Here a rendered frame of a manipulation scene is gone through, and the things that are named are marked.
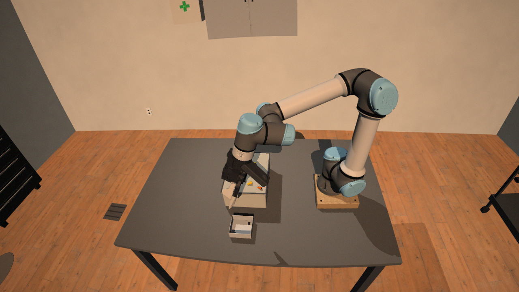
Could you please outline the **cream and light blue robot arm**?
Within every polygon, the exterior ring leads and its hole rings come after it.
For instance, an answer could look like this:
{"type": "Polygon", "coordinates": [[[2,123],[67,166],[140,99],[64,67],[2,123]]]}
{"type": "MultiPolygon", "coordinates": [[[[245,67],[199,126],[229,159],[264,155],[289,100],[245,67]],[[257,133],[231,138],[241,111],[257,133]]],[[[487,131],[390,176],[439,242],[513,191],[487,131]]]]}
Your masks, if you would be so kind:
{"type": "Polygon", "coordinates": [[[370,69],[350,69],[273,104],[262,102],[256,114],[241,115],[232,154],[238,160],[249,161],[254,156],[257,144],[292,145],[296,130],[293,125],[284,124],[283,120],[337,97],[349,95],[358,97],[356,108],[359,112],[349,150],[342,147],[326,149],[317,187],[323,194],[330,196],[342,194],[349,198],[358,195],[366,187],[363,180],[365,162],[380,119],[391,113],[399,97],[393,83],[370,69]]]}

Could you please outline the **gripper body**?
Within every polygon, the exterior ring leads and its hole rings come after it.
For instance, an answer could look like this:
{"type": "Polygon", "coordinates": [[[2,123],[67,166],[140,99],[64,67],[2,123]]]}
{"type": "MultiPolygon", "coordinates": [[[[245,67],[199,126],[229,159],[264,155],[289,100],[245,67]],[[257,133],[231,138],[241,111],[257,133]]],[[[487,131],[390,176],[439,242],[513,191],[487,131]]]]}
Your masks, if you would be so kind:
{"type": "Polygon", "coordinates": [[[242,183],[244,183],[245,177],[247,176],[247,173],[243,171],[240,167],[241,165],[246,165],[251,163],[252,160],[249,161],[241,161],[236,159],[232,155],[232,148],[230,148],[229,152],[227,153],[227,163],[223,167],[222,172],[222,179],[228,182],[234,182],[236,183],[239,181],[239,179],[242,179],[242,183]]]}

